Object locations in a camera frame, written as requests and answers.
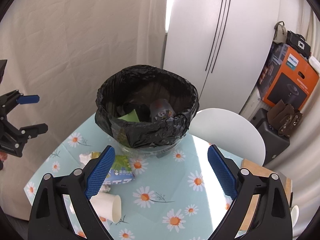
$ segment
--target floral tablecloth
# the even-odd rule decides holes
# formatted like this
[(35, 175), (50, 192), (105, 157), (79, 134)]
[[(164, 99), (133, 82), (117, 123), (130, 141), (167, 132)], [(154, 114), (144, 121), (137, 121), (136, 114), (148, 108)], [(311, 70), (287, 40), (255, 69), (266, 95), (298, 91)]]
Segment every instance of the floral tablecloth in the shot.
[[(94, 122), (94, 115), (73, 132), (41, 165), (25, 186), (33, 203), (39, 183), (46, 173), (70, 174), (84, 165), (79, 155), (101, 152), (107, 145), (121, 154), (119, 144)], [(100, 220), (120, 240), (208, 239), (231, 204), (212, 170), (207, 150), (209, 143), (191, 134), (162, 157), (129, 158), (135, 179), (111, 185), (109, 193), (119, 195), (122, 217), (112, 223)], [(242, 158), (221, 150), (240, 167)], [(75, 233), (85, 236), (77, 217), (70, 210), (70, 198), (64, 196)]]

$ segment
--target brown leather bag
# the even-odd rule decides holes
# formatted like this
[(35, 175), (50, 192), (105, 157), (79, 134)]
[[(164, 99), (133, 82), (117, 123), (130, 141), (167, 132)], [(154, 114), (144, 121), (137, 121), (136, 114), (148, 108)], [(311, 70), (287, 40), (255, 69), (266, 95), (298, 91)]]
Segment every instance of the brown leather bag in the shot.
[(267, 112), (268, 123), (278, 131), (279, 136), (290, 137), (302, 121), (303, 114), (292, 105), (280, 100)]

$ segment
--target door handle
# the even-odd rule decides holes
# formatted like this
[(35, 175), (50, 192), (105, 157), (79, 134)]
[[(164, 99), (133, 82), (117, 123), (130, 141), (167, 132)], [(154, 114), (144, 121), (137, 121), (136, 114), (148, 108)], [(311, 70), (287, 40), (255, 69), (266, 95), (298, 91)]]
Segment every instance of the door handle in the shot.
[(212, 50), (213, 50), (213, 45), (214, 45), (214, 42), (215, 42), (215, 40), (216, 40), (217, 31), (218, 31), (218, 26), (219, 26), (219, 21), (220, 21), (220, 15), (221, 15), (221, 10), (222, 10), (222, 4), (223, 4), (223, 0), (221, 0), (220, 12), (219, 12), (219, 17), (218, 17), (218, 22), (217, 22), (217, 28), (216, 28), (216, 32), (215, 32), (215, 34), (214, 34), (213, 43), (212, 43), (210, 55), (209, 55), (209, 58), (208, 58), (207, 66), (205, 67), (205, 71), (207, 71), (207, 69), (208, 69), (209, 61), (210, 61), (211, 54), (212, 54)]
[(222, 36), (221, 36), (221, 41), (220, 41), (220, 44), (219, 44), (219, 48), (218, 48), (218, 52), (217, 52), (216, 59), (214, 60), (214, 63), (213, 63), (213, 67), (212, 67), (211, 73), (212, 73), (212, 71), (213, 71), (213, 69), (214, 69), (214, 65), (216, 64), (216, 61), (217, 61), (217, 58), (218, 58), (218, 55), (219, 55), (219, 50), (220, 50), (220, 46), (221, 46), (221, 43), (222, 43), (224, 31), (225, 31), (226, 25), (227, 25), (228, 14), (229, 14), (229, 9), (230, 9), (230, 3), (231, 3), (231, 0), (229, 0), (228, 11), (227, 11), (227, 16), (226, 16), (226, 22), (225, 22), (224, 27), (223, 27), (223, 32), (222, 32)]

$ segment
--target wooden board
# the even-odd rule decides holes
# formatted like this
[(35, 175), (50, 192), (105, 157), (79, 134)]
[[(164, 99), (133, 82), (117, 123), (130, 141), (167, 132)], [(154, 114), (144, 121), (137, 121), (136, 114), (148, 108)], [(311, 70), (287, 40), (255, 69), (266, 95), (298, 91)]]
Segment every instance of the wooden board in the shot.
[[(253, 175), (262, 176), (262, 177), (269, 177), (271, 173), (276, 173), (276, 172), (268, 170), (267, 168), (259, 166), (256, 163), (253, 163), (253, 162), (246, 160), (246, 159), (244, 159), (242, 161), (241, 168), (246, 168)], [(292, 184), (292, 180), (289, 178), (286, 178), (284, 191), (285, 191), (285, 195), (287, 197), (288, 203), (290, 203), (290, 197), (291, 197), (291, 184)], [(251, 223), (251, 220), (253, 218), (254, 212), (256, 210), (258, 199), (259, 199), (259, 195), (254, 195), (252, 197), (249, 209), (248, 209), (247, 214), (244, 218), (244, 221), (240, 227), (240, 230), (248, 230), (250, 223)]]

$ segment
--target beige curtain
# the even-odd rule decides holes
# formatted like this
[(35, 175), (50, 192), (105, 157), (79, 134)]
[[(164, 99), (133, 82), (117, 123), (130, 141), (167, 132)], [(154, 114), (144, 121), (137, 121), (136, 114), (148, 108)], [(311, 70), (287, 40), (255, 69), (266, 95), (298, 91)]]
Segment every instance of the beige curtain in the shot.
[[(312, 47), (320, 60), (320, 22), (306, 0), (300, 0), (298, 33)], [(293, 205), (300, 209), (293, 228), (296, 237), (306, 228), (320, 205), (320, 82), (301, 111), (304, 120), (290, 138), (290, 146), (267, 167), (293, 180)]]
[(28, 219), (23, 187), (49, 154), (96, 111), (98, 88), (135, 64), (160, 66), (166, 0), (15, 0), (0, 23), (0, 94), (19, 89), (40, 102), (18, 106), (8, 119), (22, 127), (46, 123), (22, 158), (0, 171), (0, 205)]

